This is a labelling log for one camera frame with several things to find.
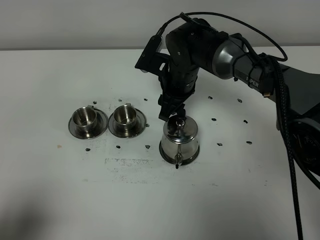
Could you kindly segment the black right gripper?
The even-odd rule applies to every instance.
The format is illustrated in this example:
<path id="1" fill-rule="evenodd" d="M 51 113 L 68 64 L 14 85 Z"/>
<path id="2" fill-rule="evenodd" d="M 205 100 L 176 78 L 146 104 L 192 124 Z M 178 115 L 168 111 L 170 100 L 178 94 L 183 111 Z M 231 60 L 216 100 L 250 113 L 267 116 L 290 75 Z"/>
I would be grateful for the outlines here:
<path id="1" fill-rule="evenodd" d="M 156 66 L 162 94 L 158 99 L 161 106 L 158 118 L 168 121 L 171 115 L 185 119 L 185 100 L 195 92 L 199 67 L 189 58 L 168 58 Z"/>

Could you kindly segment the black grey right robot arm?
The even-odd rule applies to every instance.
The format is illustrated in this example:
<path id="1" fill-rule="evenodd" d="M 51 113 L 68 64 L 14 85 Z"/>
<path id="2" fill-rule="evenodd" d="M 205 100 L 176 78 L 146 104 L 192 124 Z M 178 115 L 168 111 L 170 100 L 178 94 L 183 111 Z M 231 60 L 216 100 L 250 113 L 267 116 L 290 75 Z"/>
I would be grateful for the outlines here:
<path id="1" fill-rule="evenodd" d="M 228 34 L 204 19 L 186 18 L 166 35 L 169 52 L 161 78 L 159 117 L 167 120 L 195 91 L 192 72 L 242 81 L 276 104 L 277 127 L 289 165 L 297 164 L 319 186 L 320 76 L 285 65 L 287 56 L 256 53 L 239 33 Z"/>

